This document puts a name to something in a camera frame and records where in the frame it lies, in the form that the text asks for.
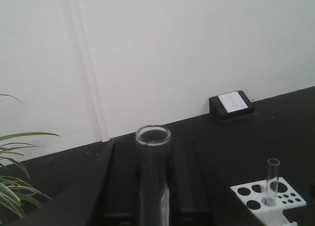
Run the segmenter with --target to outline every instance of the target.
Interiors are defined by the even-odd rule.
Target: black table
[[[207,188],[212,184],[213,174],[217,174],[226,186],[265,179],[266,161],[269,158],[279,159],[280,175],[307,202],[307,206],[285,210],[284,215],[290,222],[296,221],[300,226],[314,226],[315,198],[311,196],[311,185],[315,183],[315,87],[253,104],[253,114],[230,121],[219,122],[206,114],[167,126],[173,138],[184,137],[194,141]],[[133,139],[132,133],[115,141]],[[85,225],[86,218],[95,210],[94,199],[103,184],[106,184],[102,179],[106,175],[112,143],[95,143],[26,161],[26,166],[31,168],[33,184],[36,186],[37,182],[41,183],[40,190],[50,193],[53,200],[11,225]],[[89,164],[90,171],[84,175],[82,172]],[[65,173],[64,170],[68,168],[71,171]],[[15,173],[17,170],[12,167],[9,171]],[[93,184],[78,185],[84,182]],[[61,191],[60,183],[69,187]],[[220,200],[217,198],[214,201],[213,207],[216,208]],[[244,223],[252,222],[247,216],[237,215],[237,210],[233,211],[231,207],[227,207],[226,211],[221,210],[223,208],[224,205],[221,205],[216,212],[218,226],[226,223],[250,225]]]

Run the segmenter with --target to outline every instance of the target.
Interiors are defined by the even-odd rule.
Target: white wall
[[[109,136],[315,84],[315,0],[78,0]]]
[[[61,135],[25,160],[310,87],[314,50],[314,0],[0,0],[0,136]]]
[[[20,138],[46,146],[20,160],[101,140],[80,53],[67,0],[0,0],[0,94],[24,103],[0,97],[0,136],[61,136]]]

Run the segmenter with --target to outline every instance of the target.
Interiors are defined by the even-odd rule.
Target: test tube rack
[[[238,198],[267,226],[297,226],[290,223],[283,215],[283,210],[301,207],[306,201],[282,177],[278,182],[278,195],[274,206],[263,203],[265,197],[266,180],[232,186],[231,189]]]

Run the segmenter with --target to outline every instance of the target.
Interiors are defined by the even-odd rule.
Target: glass test tube
[[[266,194],[263,203],[267,206],[275,206],[278,193],[280,161],[274,158],[269,159],[267,168]]]
[[[136,132],[140,163],[140,225],[168,226],[166,171],[171,132],[164,126],[144,126]]]

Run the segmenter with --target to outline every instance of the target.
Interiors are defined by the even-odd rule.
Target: power outlet panel
[[[243,91],[236,91],[210,97],[209,111],[212,117],[224,121],[251,114],[255,108]]]
[[[228,113],[248,108],[238,92],[231,92],[218,97]]]

